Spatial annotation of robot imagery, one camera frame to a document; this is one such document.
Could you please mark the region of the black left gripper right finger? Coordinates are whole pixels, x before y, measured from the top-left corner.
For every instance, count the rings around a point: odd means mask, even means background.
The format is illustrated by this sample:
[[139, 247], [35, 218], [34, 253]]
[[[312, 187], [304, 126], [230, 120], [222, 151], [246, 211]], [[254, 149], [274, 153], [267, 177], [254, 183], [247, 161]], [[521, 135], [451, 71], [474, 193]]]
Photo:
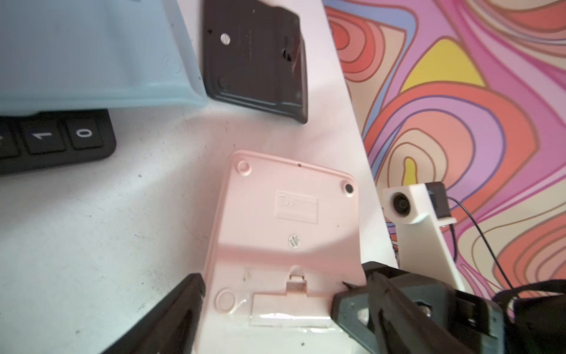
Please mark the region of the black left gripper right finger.
[[368, 279], [368, 308], [382, 353], [468, 353], [381, 274]]

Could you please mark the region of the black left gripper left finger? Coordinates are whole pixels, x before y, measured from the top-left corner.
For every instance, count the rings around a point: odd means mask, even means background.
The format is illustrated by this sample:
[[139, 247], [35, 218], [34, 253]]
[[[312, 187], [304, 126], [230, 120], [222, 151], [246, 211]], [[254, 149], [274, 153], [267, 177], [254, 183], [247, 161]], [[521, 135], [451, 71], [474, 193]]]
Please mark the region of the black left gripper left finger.
[[190, 353], [206, 295], [201, 274], [189, 274], [105, 353]]

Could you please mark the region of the black calculator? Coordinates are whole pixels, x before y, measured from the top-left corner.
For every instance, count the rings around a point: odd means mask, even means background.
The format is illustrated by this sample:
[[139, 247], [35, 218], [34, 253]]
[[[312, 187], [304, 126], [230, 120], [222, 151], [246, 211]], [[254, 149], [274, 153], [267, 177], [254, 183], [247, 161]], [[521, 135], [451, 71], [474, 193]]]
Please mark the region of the black calculator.
[[1, 175], [105, 159], [116, 150], [108, 110], [1, 117]]
[[263, 1], [204, 1], [202, 23], [209, 97], [307, 123], [307, 56], [296, 13]]

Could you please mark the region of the light blue calculator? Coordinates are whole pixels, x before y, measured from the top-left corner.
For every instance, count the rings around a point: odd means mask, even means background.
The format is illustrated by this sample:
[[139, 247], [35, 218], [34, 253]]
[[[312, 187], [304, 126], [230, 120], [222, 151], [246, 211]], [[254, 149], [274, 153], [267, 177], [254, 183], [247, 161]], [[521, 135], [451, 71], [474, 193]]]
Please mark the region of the light blue calculator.
[[1, 113], [207, 103], [176, 1], [3, 1]]

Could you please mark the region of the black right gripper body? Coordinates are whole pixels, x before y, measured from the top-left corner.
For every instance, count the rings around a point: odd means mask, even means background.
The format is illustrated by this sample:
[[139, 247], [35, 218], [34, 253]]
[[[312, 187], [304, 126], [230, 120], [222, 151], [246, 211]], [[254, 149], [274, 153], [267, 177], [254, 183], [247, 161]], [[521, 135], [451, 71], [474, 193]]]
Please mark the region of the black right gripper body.
[[435, 324], [469, 348], [468, 353], [504, 352], [504, 316], [494, 302], [430, 277], [381, 263], [363, 264], [368, 279], [381, 274]]

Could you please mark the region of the pink calculator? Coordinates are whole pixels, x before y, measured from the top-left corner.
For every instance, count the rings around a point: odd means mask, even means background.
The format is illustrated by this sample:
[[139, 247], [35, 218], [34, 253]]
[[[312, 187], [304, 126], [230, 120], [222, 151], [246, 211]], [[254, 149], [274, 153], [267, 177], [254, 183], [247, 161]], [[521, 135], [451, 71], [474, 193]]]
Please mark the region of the pink calculator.
[[357, 182], [248, 150], [222, 183], [194, 353], [360, 353], [331, 317], [362, 286]]

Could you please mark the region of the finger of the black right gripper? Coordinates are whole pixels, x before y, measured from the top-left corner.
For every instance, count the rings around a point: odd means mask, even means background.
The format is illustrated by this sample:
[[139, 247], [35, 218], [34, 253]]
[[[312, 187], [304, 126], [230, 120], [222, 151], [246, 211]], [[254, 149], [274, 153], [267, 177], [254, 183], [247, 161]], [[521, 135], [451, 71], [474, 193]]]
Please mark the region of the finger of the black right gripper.
[[331, 318], [349, 338], [369, 353], [380, 353], [374, 331], [359, 318], [360, 311], [368, 310], [368, 287], [357, 287], [337, 293], [333, 297]]

